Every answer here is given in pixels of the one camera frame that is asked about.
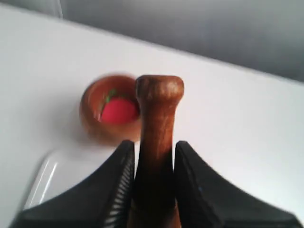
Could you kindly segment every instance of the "wooden handle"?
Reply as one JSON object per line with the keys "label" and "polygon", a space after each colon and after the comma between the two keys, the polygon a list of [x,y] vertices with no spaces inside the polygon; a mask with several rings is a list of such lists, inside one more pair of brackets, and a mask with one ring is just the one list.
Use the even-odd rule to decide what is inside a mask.
{"label": "wooden handle", "polygon": [[176,76],[141,76],[136,96],[142,116],[142,132],[133,201],[149,213],[175,206],[172,168],[172,132],[177,104],[184,93]]}

